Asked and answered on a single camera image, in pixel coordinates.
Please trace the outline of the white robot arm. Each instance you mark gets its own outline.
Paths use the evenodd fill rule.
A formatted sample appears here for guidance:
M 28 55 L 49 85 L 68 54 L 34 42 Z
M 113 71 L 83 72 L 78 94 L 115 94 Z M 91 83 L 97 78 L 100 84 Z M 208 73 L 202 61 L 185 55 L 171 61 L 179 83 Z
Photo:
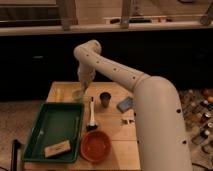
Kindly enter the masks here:
M 193 171 L 180 98 L 169 80 L 103 57 L 96 40 L 77 46 L 74 57 L 83 89 L 100 72 L 133 94 L 143 171 Z

